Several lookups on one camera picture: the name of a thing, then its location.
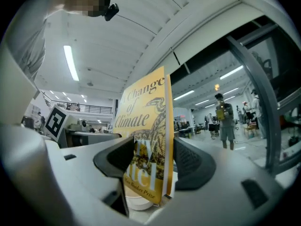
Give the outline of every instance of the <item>balcony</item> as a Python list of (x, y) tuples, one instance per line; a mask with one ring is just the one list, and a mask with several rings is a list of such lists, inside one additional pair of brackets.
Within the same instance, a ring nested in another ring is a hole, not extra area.
[(43, 94), (45, 102), (49, 108), (53, 108), (53, 106), (57, 105), (63, 110), (67, 110), (69, 113), (82, 113), (82, 114), (92, 114), (97, 116), (110, 116), (112, 115), (112, 107), (105, 107), (105, 106), (96, 106), (96, 105), (83, 105), (77, 103), (69, 103), (69, 102), (62, 102), (62, 101), (55, 101), (51, 100), (48, 96)]

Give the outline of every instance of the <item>table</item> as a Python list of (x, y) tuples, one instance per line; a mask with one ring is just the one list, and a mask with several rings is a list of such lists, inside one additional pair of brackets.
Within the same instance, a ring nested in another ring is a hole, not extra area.
[(183, 138), (186, 138), (185, 132), (190, 132), (190, 133), (191, 133), (192, 128), (193, 128), (193, 127), (188, 127), (188, 128), (179, 130), (179, 132), (180, 132), (179, 136), (180, 136), (180, 137), (183, 137)]

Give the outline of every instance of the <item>shorts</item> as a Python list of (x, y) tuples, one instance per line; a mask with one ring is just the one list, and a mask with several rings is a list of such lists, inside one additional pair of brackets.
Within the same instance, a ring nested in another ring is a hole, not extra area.
[(214, 124), (209, 124), (209, 131), (215, 131)]
[(227, 139), (229, 141), (233, 141), (235, 139), (234, 128), (232, 126), (220, 127), (220, 135), (221, 135), (221, 141), (226, 141)]

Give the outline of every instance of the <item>black and white square marker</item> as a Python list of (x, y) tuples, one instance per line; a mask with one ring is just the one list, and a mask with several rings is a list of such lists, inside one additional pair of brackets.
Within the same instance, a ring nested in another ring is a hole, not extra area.
[(66, 114), (64, 114), (57, 108), (53, 108), (45, 127), (52, 135), (57, 137), (65, 118)]

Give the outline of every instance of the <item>metal frame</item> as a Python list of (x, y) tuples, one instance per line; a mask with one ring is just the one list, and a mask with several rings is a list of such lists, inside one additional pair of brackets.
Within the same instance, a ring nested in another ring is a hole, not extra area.
[(260, 27), (259, 29), (256, 29), (255, 31), (240, 38), (239, 40), (237, 40), (237, 42), (240, 43), (242, 46), (246, 46), (247, 44), (254, 42), (255, 40), (263, 37), (264, 35), (273, 31), (276, 28), (278, 28), (277, 24), (264, 25), (264, 26)]
[(278, 103), (279, 115), (284, 115), (286, 112), (297, 107), (298, 104), (301, 104), (301, 88)]
[(265, 168), (270, 174), (276, 175), (275, 169), (279, 167), (281, 152), (281, 128), (277, 111), (277, 98), (264, 70), (249, 53), (248, 49), (231, 36), (228, 36), (227, 40), (231, 52), (244, 65), (246, 73), (263, 101), (262, 109), (266, 117), (267, 126), (267, 159)]

